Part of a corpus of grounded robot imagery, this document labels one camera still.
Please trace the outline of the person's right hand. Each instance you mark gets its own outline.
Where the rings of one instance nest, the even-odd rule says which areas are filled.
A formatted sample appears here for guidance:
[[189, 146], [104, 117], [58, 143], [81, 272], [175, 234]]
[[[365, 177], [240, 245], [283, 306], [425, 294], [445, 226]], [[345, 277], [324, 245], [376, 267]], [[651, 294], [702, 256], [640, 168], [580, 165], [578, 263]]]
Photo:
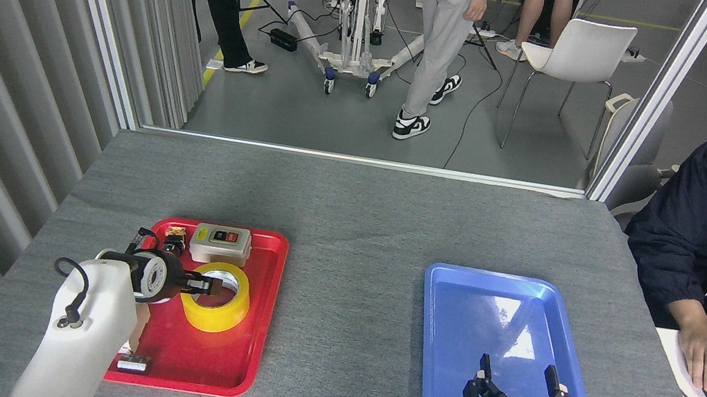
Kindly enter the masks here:
[[679, 343], [693, 386], [707, 391], [707, 323], [682, 325]]

